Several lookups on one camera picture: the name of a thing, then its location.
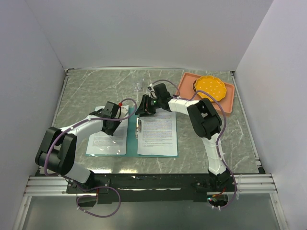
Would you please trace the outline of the metal folder clip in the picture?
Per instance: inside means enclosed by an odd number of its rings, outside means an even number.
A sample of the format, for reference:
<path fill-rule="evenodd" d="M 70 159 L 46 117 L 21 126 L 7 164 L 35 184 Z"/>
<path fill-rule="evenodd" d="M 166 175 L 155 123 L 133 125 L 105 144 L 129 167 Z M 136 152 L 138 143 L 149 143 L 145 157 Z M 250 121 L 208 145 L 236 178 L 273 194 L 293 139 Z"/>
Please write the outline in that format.
<path fill-rule="evenodd" d="M 136 132 L 135 132 L 136 139 L 138 139 L 141 131 L 142 131 L 142 121 L 139 117 L 137 117 L 136 118 Z"/>

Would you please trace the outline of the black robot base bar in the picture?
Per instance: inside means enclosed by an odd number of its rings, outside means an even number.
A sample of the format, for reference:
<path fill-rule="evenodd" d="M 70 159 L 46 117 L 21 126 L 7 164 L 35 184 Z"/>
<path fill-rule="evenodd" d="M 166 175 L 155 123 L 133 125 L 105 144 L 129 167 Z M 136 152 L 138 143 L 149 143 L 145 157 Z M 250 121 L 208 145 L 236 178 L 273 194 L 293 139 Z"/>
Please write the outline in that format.
<path fill-rule="evenodd" d="M 233 177 L 195 174 L 95 174 L 89 184 L 69 182 L 66 192 L 93 195 L 98 204 L 113 202 L 207 202 L 209 193 L 234 192 Z"/>

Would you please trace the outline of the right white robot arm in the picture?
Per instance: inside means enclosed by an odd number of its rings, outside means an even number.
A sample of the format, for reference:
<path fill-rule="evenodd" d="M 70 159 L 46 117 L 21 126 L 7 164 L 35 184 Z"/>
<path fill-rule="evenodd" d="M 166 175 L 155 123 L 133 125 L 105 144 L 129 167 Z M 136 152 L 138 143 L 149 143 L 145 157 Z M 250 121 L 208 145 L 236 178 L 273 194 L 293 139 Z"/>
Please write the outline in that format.
<path fill-rule="evenodd" d="M 226 128 L 226 117 L 220 118 L 209 99 L 194 100 L 171 96 L 165 84 L 153 87 L 155 96 L 144 94 L 135 114 L 153 116 L 157 109 L 188 115 L 193 130 L 203 141 L 209 163 L 210 187 L 215 191 L 236 189 L 236 179 L 224 160 L 221 135 Z"/>

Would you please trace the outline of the teal file folder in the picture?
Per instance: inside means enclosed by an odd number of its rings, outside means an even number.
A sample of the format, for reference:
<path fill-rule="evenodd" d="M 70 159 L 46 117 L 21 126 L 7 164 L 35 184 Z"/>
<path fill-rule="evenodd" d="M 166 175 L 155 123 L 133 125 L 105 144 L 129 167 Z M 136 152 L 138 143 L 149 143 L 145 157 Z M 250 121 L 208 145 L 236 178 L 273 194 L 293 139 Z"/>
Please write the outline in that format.
<path fill-rule="evenodd" d="M 156 156 L 141 156 L 137 153 L 138 150 L 138 139 L 136 139 L 136 115 L 131 116 L 128 121 L 128 134 L 126 143 L 126 154 L 125 155 L 115 155 L 115 156 L 101 156 L 101 157 L 156 157 Z"/>

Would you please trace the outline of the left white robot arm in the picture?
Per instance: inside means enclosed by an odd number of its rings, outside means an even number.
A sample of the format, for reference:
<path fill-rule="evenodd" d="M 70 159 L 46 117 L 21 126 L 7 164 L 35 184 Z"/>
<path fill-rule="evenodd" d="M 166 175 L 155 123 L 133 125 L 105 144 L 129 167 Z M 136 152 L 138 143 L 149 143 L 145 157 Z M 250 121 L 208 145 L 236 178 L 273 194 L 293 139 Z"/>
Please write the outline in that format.
<path fill-rule="evenodd" d="M 75 161 L 76 147 L 85 138 L 102 131 L 112 136 L 129 110 L 107 102 L 103 108 L 91 112 L 85 119 L 68 127 L 50 127 L 46 130 L 35 163 L 56 175 L 78 184 L 85 193 L 95 187 L 95 173 Z"/>

